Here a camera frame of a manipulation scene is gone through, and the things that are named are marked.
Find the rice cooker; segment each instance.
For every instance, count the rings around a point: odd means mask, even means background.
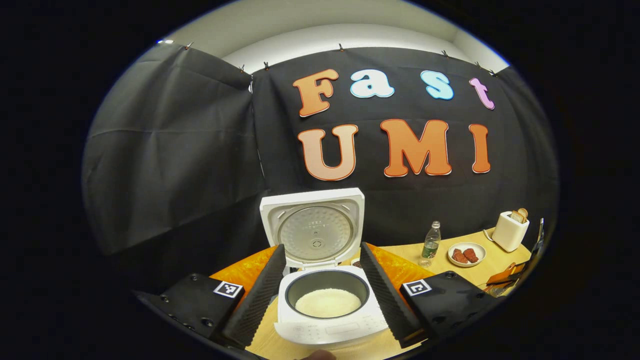
[[[276,332],[304,345],[352,345],[368,340],[388,325],[361,268],[338,266],[360,248],[364,194],[358,188],[265,197],[260,215],[271,246],[283,244],[287,266],[278,290]],[[360,307],[332,318],[296,310],[304,295],[322,289],[346,290]]]

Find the plate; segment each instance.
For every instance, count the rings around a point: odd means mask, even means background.
[[[471,261],[469,261],[468,263],[463,264],[453,260],[454,250],[460,249],[460,251],[464,252],[469,248],[474,250],[474,252],[476,253],[476,256],[478,257],[478,261],[476,261],[475,263],[471,263]],[[486,250],[482,245],[479,245],[476,243],[457,243],[457,244],[451,245],[451,247],[449,248],[449,251],[447,252],[447,257],[449,258],[449,261],[451,261],[451,263],[453,263],[454,265],[458,265],[462,268],[470,268],[471,266],[476,266],[480,264],[480,262],[484,260],[484,258],[486,257]]]

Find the wooden table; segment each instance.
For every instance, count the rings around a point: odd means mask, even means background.
[[[489,236],[492,235],[493,230],[494,229],[487,230]],[[480,244],[486,249],[486,257],[480,264],[470,268],[461,268],[453,265],[449,259],[447,259],[447,251],[449,250],[449,247],[464,241],[471,241]],[[385,246],[382,248],[417,263],[420,259],[420,254],[422,253],[422,247],[423,244],[418,243]],[[359,256],[360,251],[358,250],[352,259],[358,258]],[[442,240],[436,256],[431,259],[432,265],[429,267],[429,270],[434,274],[440,274],[448,270],[455,271],[466,280],[484,289],[484,284],[490,276],[503,272],[511,263],[523,263],[524,261],[529,260],[530,257],[531,253],[524,246],[520,245],[513,252],[506,252],[496,243],[488,240],[484,236],[484,233],[480,231],[470,235]],[[349,265],[350,261],[351,259],[344,261],[342,264]],[[246,349],[270,360],[301,359],[308,356],[315,350],[315,348],[291,343],[281,338],[273,327],[273,323],[277,321],[278,299],[274,300],[267,308],[267,311],[262,318],[262,322],[253,337],[251,346]],[[375,338],[365,343],[342,348],[332,348],[331,345],[327,345],[324,346],[323,349],[332,352],[338,360],[377,360],[401,354],[411,350],[412,348],[418,347],[419,345],[420,344],[416,344],[412,347],[400,348],[400,345],[391,334],[391,330],[386,329],[380,332]]]

